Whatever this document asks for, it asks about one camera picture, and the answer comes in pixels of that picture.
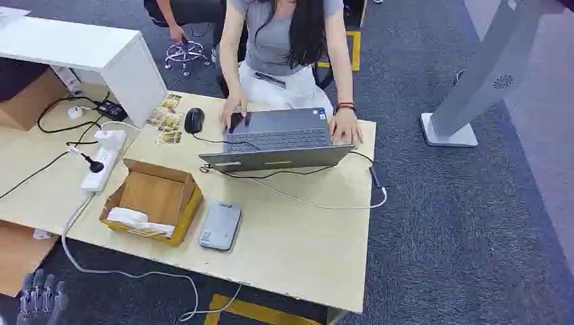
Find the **person's right hand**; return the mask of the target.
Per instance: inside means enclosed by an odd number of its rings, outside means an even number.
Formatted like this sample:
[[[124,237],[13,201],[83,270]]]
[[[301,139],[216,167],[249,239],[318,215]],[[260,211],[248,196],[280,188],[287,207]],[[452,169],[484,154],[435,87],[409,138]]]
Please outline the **person's right hand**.
[[[232,116],[239,114],[245,118],[248,111],[248,98],[243,91],[230,92],[219,115],[219,125],[222,132],[227,131],[232,126]]]

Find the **person's left hand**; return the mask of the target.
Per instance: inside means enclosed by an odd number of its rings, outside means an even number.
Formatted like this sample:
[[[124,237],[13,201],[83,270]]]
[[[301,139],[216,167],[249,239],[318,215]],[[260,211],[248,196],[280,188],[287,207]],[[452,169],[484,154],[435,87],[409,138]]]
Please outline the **person's left hand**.
[[[353,106],[338,106],[328,126],[331,139],[335,142],[363,142],[363,135]]]

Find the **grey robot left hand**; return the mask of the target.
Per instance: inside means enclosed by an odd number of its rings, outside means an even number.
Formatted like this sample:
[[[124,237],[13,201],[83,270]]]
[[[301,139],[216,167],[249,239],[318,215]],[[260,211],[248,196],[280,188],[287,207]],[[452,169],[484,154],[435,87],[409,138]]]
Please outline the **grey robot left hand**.
[[[67,324],[69,298],[65,281],[38,269],[27,274],[22,283],[16,324]]]

